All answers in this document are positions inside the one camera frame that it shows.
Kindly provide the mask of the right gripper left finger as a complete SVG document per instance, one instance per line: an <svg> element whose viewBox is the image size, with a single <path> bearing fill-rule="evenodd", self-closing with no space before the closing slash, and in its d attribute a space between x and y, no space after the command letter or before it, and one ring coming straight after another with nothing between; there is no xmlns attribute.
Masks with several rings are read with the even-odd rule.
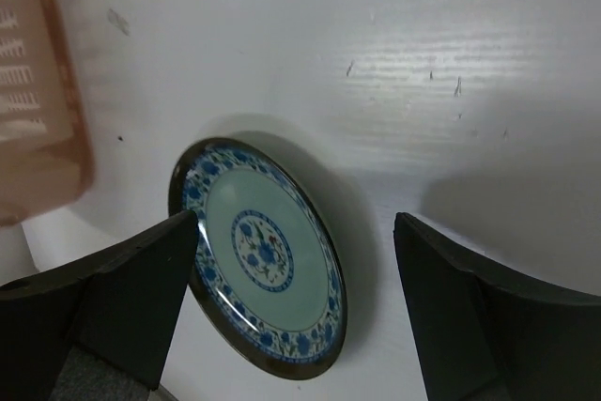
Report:
<svg viewBox="0 0 601 401"><path fill-rule="evenodd" d="M147 400L161 382L197 247L182 211L1 287L4 400Z"/></svg>

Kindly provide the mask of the blue white patterned plate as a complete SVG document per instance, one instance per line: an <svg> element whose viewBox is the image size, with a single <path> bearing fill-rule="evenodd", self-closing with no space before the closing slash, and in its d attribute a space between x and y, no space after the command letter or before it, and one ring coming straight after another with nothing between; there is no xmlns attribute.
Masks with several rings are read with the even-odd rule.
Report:
<svg viewBox="0 0 601 401"><path fill-rule="evenodd" d="M196 215L189 286L233 349L279 378L333 365L347 331L344 275L327 227L281 164L233 138L198 141L177 160L168 210Z"/></svg>

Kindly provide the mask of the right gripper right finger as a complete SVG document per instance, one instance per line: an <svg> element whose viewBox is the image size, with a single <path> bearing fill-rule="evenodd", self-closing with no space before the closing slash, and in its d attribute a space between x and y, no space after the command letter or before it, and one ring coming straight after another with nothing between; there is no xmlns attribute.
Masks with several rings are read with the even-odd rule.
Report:
<svg viewBox="0 0 601 401"><path fill-rule="evenodd" d="M406 212L393 240L428 399L599 399L599 297L512 270Z"/></svg>

